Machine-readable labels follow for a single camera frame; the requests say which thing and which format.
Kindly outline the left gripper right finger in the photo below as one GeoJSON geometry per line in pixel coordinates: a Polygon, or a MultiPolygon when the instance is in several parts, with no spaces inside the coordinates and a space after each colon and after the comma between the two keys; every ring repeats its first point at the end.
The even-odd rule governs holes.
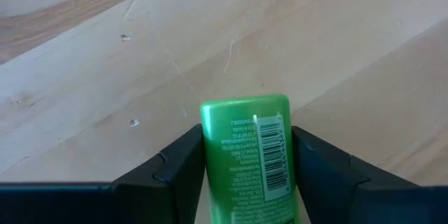
{"type": "Polygon", "coordinates": [[[417,185],[297,126],[292,139],[311,224],[448,224],[448,185],[417,185]]]}

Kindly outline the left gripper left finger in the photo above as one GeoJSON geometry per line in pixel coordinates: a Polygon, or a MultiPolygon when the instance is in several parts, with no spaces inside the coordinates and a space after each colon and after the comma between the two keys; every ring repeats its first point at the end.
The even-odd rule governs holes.
{"type": "Polygon", "coordinates": [[[0,183],[0,224],[194,224],[204,170],[196,125],[114,181],[0,183]]]}

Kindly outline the green shampoo bottle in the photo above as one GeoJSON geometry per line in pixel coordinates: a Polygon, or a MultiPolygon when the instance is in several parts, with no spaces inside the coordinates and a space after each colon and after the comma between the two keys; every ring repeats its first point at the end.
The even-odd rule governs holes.
{"type": "Polygon", "coordinates": [[[300,224],[287,96],[206,101],[199,112],[211,224],[300,224]]]}

